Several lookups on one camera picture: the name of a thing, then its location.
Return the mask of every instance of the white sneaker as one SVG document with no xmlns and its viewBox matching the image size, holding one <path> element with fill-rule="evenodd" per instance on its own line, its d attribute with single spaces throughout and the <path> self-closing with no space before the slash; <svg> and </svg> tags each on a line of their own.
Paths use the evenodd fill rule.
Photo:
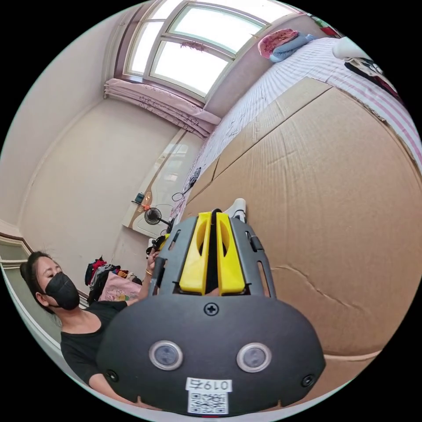
<svg viewBox="0 0 422 422">
<path fill-rule="evenodd" d="M 238 218 L 246 223 L 246 201 L 243 198 L 237 198 L 233 205 L 224 214 L 228 214 L 230 218 Z"/>
</svg>

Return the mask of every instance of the striped bed sheet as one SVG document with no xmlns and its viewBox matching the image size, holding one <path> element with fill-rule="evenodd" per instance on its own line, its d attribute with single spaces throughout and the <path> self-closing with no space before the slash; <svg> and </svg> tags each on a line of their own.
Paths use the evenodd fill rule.
<svg viewBox="0 0 422 422">
<path fill-rule="evenodd" d="M 421 140 L 409 112 L 393 96 L 348 70 L 342 60 L 334 57 L 332 48 L 337 42 L 338 39 L 335 38 L 311 41 L 283 62 L 272 65 L 222 118 L 220 124 L 204 142 L 192 165 L 183 191 L 186 190 L 189 178 L 196 168 L 201 167 L 201 172 L 204 172 L 250 121 L 288 88 L 305 77 L 320 80 L 346 91 L 385 119 L 406 143 L 422 171 Z M 175 204 L 171 213 L 175 223 L 180 221 L 188 198 L 189 193 Z"/>
</svg>

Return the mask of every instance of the black fan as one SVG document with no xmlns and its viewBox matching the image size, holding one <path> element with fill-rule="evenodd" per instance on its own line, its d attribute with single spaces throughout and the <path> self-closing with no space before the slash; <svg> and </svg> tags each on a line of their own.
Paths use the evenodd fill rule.
<svg viewBox="0 0 422 422">
<path fill-rule="evenodd" d="M 161 218 L 161 211 L 158 208 L 150 208 L 146 210 L 145 221 L 152 226 L 155 226 L 159 222 L 165 223 L 170 226 L 170 223 L 168 221 L 165 221 Z"/>
</svg>

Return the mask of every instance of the cardboard box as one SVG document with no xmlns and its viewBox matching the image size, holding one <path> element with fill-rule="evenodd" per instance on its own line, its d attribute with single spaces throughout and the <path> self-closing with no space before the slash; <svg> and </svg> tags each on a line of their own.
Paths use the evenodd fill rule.
<svg viewBox="0 0 422 422">
<path fill-rule="evenodd" d="M 222 152 L 182 219 L 246 200 L 277 297 L 326 355 L 306 401 L 358 375 L 404 318 L 422 274 L 422 179 L 398 136 L 337 88 L 307 79 L 275 103 Z"/>
</svg>

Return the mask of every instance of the woman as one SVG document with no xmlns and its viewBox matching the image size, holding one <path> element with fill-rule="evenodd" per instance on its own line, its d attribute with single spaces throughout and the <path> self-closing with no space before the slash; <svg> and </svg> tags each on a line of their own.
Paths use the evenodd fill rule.
<svg viewBox="0 0 422 422">
<path fill-rule="evenodd" d="M 21 264 L 22 278 L 34 299 L 48 313 L 56 315 L 62 323 L 60 347 L 65 361 L 75 374 L 92 389 L 127 404 L 158 410 L 141 402 L 132 403 L 117 395 L 110 387 L 96 364 L 96 355 L 103 334 L 110 321 L 126 306 L 145 299 L 151 283 L 155 258 L 151 251 L 145 278 L 136 299 L 121 302 L 95 302 L 86 309 L 79 307 L 79 292 L 60 266 L 43 252 L 33 252 Z M 214 290 L 210 295 L 218 295 Z"/>
</svg>

